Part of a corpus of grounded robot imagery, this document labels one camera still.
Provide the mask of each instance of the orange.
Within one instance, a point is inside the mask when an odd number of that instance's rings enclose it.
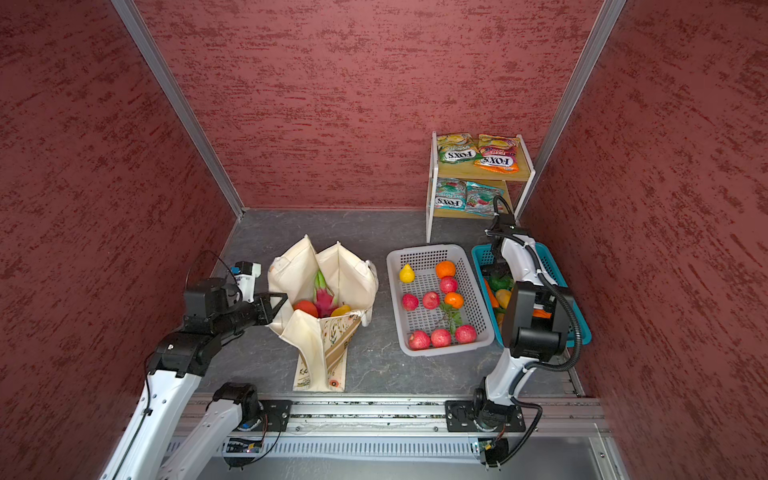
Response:
[[[435,266],[435,273],[437,273],[438,278],[443,278],[444,276],[456,276],[456,265],[449,260],[440,262]]]
[[[445,302],[458,310],[464,305],[464,297],[456,292],[447,293],[445,295]]]

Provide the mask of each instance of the green leaf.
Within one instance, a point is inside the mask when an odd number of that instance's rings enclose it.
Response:
[[[457,309],[448,305],[445,302],[440,303],[440,310],[443,311],[443,319],[448,324],[448,328],[451,331],[451,335],[456,333],[456,329],[464,325],[462,322],[462,314]]]

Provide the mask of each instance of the fox's candy bag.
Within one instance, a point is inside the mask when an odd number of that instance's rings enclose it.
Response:
[[[455,178],[438,178],[435,190],[435,208],[464,210],[467,202],[467,183]]]
[[[482,158],[470,134],[448,134],[437,137],[437,152],[444,164],[458,164]]]
[[[475,165],[501,174],[513,174],[520,170],[515,156],[519,145],[520,140],[516,137],[480,134],[478,146],[481,158],[475,160]]]
[[[493,197],[496,195],[503,197],[504,191],[501,188],[467,182],[467,206],[464,207],[464,211],[491,217],[493,216]]]

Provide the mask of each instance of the metal mounting plate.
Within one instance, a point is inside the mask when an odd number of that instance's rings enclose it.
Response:
[[[524,432],[525,422],[522,412],[515,407],[515,414],[495,415],[486,413],[484,421],[476,422],[472,418],[472,401],[449,400],[445,402],[445,424],[449,432],[500,432],[506,425],[506,432]]]

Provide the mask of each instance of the carrot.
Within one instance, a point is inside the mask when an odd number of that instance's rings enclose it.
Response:
[[[491,306],[493,308],[498,308],[499,307],[498,300],[496,300],[496,295],[494,295],[493,292],[491,291],[491,286],[488,285],[488,281],[485,278],[482,279],[482,281],[485,282],[485,291],[488,292],[488,297],[491,299]]]

